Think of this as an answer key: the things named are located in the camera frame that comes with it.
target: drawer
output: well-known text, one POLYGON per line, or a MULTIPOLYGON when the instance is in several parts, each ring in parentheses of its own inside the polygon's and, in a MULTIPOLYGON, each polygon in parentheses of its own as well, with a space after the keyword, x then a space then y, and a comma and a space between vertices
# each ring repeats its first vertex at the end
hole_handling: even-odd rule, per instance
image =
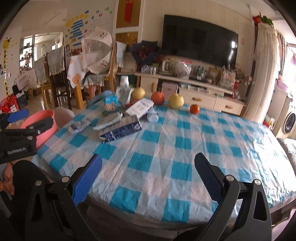
POLYGON ((204 94, 200 93, 198 91, 191 91, 187 89, 179 89, 179 94, 183 96, 184 102, 186 104, 197 104, 202 108, 206 109, 213 109, 216 97, 209 95, 209 94, 204 94))
POLYGON ((244 104, 237 103, 235 101, 225 99, 225 98, 218 98, 214 105, 214 110, 216 111, 223 111, 234 115, 240 115, 244 104))
POLYGON ((151 97, 151 95, 156 91, 158 84, 157 78, 141 77, 140 86, 145 90, 146 97, 151 97))

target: bolt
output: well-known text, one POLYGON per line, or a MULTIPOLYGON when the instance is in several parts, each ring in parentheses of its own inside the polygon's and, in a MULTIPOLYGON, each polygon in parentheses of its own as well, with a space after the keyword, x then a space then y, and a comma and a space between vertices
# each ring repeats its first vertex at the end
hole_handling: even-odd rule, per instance
POLYGON ((232 181, 234 181, 234 177, 231 176, 231 175, 227 175, 227 176, 226 176, 226 180, 232 182, 232 181))
POLYGON ((254 181, 254 182, 255 182, 255 184, 256 184, 256 185, 261 185, 261 181, 260 181, 260 180, 258 180, 258 179, 255 179, 255 181, 254 181))
POLYGON ((63 183, 67 183, 67 182, 69 182, 69 180, 70 180, 70 178, 67 176, 62 178, 63 183))
POLYGON ((36 185, 36 186, 40 186, 41 183, 42 183, 42 181, 39 180, 39 181, 36 181, 36 182, 35 182, 35 185, 36 185))

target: pink trash bin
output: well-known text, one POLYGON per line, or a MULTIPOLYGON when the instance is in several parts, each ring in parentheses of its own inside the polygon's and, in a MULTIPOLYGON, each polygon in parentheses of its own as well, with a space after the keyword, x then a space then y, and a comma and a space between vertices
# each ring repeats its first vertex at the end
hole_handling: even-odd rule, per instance
POLYGON ((46 117, 51 117, 54 120, 54 124, 50 129, 37 136, 36 148, 37 150, 54 134, 59 128, 54 119, 54 112, 52 110, 42 110, 30 116, 22 125, 21 129, 25 129, 27 126, 34 124, 46 117))

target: tv screen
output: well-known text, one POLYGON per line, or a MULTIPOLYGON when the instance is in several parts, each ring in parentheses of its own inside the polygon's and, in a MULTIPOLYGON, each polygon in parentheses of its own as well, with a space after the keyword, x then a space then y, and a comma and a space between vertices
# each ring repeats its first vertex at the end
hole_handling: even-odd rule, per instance
POLYGON ((162 54, 234 68, 238 34, 193 18, 164 16, 162 54))

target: blue and white tablecloth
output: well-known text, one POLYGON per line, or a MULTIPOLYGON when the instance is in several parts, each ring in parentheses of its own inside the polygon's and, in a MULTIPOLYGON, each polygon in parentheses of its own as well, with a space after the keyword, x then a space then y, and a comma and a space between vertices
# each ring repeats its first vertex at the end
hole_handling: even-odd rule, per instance
MULTIPOLYGON (((92 126, 103 117, 100 101, 76 116, 92 126)), ((38 151, 33 162, 52 175, 71 176, 94 153, 103 167, 89 196, 120 218, 160 228, 184 228, 207 222, 217 203, 207 193, 194 157, 202 152, 209 162, 239 181, 262 181, 271 211, 296 197, 296 177, 275 136, 263 125, 239 117, 201 109, 192 115, 185 106, 156 108, 159 120, 142 120, 143 130, 101 143, 88 127, 71 135, 68 123, 38 151)), ((233 211, 236 217, 240 202, 233 211)))

